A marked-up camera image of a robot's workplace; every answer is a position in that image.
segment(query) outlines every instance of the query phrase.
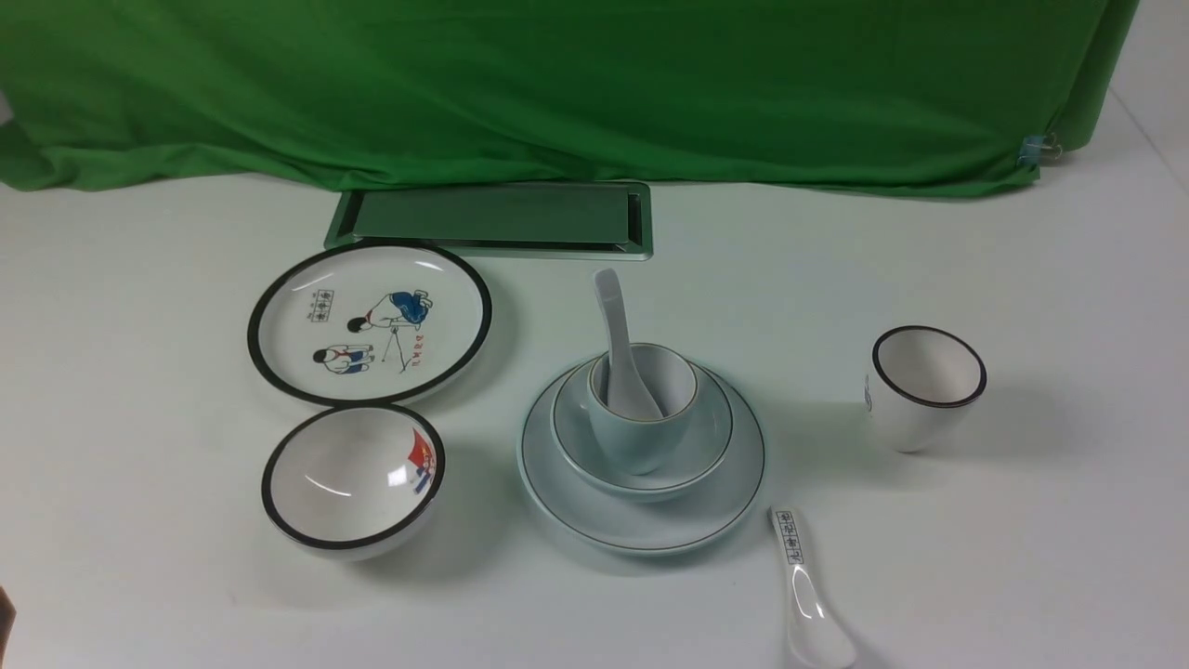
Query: teacup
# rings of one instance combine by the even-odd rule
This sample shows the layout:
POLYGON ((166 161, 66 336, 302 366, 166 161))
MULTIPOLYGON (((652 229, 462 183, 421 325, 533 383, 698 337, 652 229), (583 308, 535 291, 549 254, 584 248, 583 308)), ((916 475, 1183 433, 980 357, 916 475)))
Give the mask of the teacup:
POLYGON ((702 389, 690 362, 665 347, 631 345, 631 356, 661 418, 635 421, 608 409, 606 354, 587 375, 587 411, 591 430, 608 460, 628 474, 642 475, 660 467, 685 437, 702 389))
POLYGON ((936 327, 889 329, 875 342, 863 396, 874 438, 900 453, 946 435, 987 389, 987 368, 969 345, 936 327))

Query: white spoon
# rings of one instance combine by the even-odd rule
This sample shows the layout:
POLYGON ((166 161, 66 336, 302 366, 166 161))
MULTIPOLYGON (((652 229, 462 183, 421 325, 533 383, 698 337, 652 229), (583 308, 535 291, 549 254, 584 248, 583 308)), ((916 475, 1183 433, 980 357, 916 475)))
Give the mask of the white spoon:
POLYGON ((594 291, 606 322, 606 408, 631 421, 660 421, 663 418, 661 410, 640 379, 636 361, 631 358, 628 314, 623 309, 619 276, 614 269, 594 272, 594 291))
POLYGON ((855 644, 826 612, 810 579, 800 522, 791 509, 772 509, 781 563, 785 564, 785 626, 789 652, 814 669, 847 669, 855 664, 855 644))

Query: white plate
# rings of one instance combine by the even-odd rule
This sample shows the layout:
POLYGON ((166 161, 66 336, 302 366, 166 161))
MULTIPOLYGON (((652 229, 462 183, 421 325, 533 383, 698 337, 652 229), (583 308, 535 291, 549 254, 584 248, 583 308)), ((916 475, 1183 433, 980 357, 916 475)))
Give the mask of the white plate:
POLYGON ((726 457, 731 438, 731 408, 726 393, 702 368, 694 367, 699 397, 693 423, 673 454, 655 472, 628 474, 603 454, 587 418, 586 375, 594 361, 566 377, 553 404, 553 435, 561 455, 590 485, 637 501, 661 501, 684 494, 710 476, 726 457))
POLYGON ((486 284, 453 253, 360 241, 277 278, 252 310, 247 348, 260 374, 296 398, 396 403, 457 374, 490 324, 486 284))
POLYGON ((688 496, 641 504, 589 486, 562 457, 549 427, 549 408, 567 374, 533 404, 516 450, 524 488, 548 519, 596 547, 655 557, 725 536, 755 505, 766 468, 763 435, 751 408, 721 378, 711 374, 726 393, 735 419, 726 457, 688 496))

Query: green backdrop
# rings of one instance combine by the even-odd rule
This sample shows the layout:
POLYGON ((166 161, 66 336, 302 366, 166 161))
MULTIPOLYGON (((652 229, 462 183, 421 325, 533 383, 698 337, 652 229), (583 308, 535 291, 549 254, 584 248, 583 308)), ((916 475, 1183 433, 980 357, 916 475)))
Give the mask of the green backdrop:
POLYGON ((0 179, 975 196, 1089 140, 1138 0, 6 0, 0 179))

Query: small plate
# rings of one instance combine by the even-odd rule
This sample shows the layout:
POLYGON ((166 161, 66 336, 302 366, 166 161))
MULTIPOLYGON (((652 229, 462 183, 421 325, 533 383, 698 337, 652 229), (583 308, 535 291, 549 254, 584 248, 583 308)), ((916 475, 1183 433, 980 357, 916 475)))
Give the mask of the small plate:
POLYGON ((252 310, 247 348, 281 391, 360 406, 436 390, 471 362, 490 326, 487 285, 459 257, 360 241, 281 274, 252 310))
POLYGON ((565 378, 554 380, 533 404, 516 449, 524 488, 546 518, 598 548, 659 557, 724 537, 755 506, 766 469, 763 435, 751 408, 721 378, 711 374, 735 417, 726 457, 694 493, 656 504, 592 488, 562 457, 549 427, 549 408, 565 378))
POLYGON ((614 496, 637 501, 672 499, 704 480, 722 463, 731 440, 731 408, 722 387, 702 368, 694 367, 698 386, 697 412, 685 437, 665 465, 643 475, 628 474, 603 454, 587 418, 586 375, 594 361, 575 368, 553 402, 553 436, 561 455, 590 485, 614 496))

